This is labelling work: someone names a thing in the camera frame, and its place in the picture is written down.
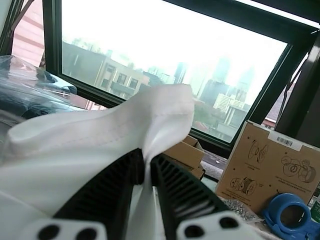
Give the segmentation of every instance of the cardboard box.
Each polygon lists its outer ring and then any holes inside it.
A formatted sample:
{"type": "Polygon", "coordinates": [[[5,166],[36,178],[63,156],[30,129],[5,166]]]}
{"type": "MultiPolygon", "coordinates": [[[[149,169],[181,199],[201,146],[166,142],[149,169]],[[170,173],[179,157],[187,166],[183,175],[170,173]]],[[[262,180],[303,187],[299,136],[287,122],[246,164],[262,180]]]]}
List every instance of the cardboard box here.
{"type": "Polygon", "coordinates": [[[201,166],[201,164],[196,167],[196,168],[192,168],[188,165],[185,165],[175,159],[172,158],[172,161],[175,162],[176,164],[178,164],[179,166],[183,167],[184,169],[186,169],[188,172],[190,172],[192,175],[194,175],[197,179],[202,179],[203,176],[205,175],[205,170],[204,168],[201,166]]]}
{"type": "Polygon", "coordinates": [[[187,136],[183,141],[169,148],[164,154],[189,167],[197,169],[205,153],[197,139],[187,136]]]}
{"type": "Polygon", "coordinates": [[[216,187],[259,214],[279,193],[306,204],[320,180],[320,149],[253,122],[246,122],[216,187]]]}

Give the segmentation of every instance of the green object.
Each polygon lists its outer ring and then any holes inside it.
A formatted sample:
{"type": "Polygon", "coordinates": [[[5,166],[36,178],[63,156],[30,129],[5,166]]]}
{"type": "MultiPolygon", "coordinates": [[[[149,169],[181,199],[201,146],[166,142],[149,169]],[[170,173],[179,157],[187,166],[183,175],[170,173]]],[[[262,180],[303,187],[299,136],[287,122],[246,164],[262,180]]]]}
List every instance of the green object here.
{"type": "Polygon", "coordinates": [[[320,223],[320,199],[317,199],[311,208],[311,217],[320,223]]]}

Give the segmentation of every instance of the barcode label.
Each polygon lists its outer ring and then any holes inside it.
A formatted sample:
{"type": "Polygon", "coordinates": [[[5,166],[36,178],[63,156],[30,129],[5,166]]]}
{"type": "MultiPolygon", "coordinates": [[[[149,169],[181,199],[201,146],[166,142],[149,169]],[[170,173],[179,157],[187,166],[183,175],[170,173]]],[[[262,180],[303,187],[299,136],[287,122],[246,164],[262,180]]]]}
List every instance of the barcode label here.
{"type": "Polygon", "coordinates": [[[276,138],[276,141],[277,141],[277,142],[280,142],[280,143],[282,143],[282,144],[288,145],[288,146],[290,146],[290,147],[291,147],[292,144],[293,144],[292,141],[289,141],[289,140],[284,139],[284,138],[279,137],[279,136],[276,138]]]}
{"type": "Polygon", "coordinates": [[[271,131],[269,133],[268,139],[270,139],[278,144],[284,145],[288,148],[291,148],[293,150],[296,150],[298,152],[302,148],[302,143],[300,141],[292,139],[292,138],[287,138],[286,136],[284,136],[276,131],[271,131]]]}

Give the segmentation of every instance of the hazy sky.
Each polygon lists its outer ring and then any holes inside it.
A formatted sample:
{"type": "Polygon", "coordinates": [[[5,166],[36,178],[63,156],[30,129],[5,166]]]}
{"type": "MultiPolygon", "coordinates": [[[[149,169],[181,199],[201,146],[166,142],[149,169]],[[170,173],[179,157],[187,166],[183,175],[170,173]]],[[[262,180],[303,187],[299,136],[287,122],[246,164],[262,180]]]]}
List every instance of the hazy sky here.
{"type": "Polygon", "coordinates": [[[212,65],[228,57],[227,83],[254,67],[246,102],[252,104],[286,43],[162,0],[63,0],[62,35],[126,54],[138,68],[173,75],[179,62],[212,65]]]}

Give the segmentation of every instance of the blue tape dispenser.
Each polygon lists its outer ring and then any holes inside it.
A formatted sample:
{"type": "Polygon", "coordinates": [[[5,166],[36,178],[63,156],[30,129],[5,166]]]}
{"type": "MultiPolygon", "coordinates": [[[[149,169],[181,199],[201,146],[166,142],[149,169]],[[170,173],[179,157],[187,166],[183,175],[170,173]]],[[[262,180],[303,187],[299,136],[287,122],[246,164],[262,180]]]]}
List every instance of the blue tape dispenser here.
{"type": "Polygon", "coordinates": [[[281,193],[277,195],[263,211],[263,216],[272,231],[284,240],[320,239],[320,224],[311,220],[308,206],[295,194],[281,193]],[[290,206],[302,208],[304,212],[294,227],[287,227],[281,221],[282,212],[290,206]]]}

